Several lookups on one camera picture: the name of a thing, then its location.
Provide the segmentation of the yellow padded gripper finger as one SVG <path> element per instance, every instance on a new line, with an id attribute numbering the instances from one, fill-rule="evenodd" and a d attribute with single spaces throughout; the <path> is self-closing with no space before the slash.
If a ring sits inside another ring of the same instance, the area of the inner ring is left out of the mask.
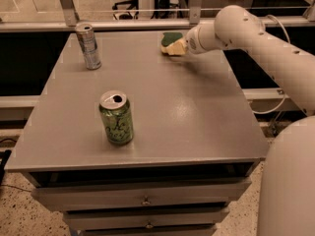
<path id="1" fill-rule="evenodd" d="M 169 56 L 181 56 L 187 52 L 187 45 L 183 38 L 175 41 L 167 38 L 161 42 L 161 52 Z"/>

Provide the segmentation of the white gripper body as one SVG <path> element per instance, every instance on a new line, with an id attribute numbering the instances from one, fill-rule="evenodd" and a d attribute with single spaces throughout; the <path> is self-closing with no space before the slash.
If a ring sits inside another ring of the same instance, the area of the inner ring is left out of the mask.
<path id="1" fill-rule="evenodd" d="M 219 48 L 213 24 L 198 24 L 185 35 L 187 48 L 193 54 L 202 54 Z"/>

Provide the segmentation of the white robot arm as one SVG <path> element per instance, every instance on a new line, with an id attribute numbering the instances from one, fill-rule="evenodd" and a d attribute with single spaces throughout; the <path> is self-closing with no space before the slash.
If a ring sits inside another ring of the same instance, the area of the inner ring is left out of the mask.
<path id="1" fill-rule="evenodd" d="M 315 56 L 266 32 L 258 17 L 237 5 L 185 34 L 166 33 L 161 41 L 161 51 L 170 56 L 217 49 L 244 51 L 304 113 L 270 145 L 257 236 L 315 236 Z"/>

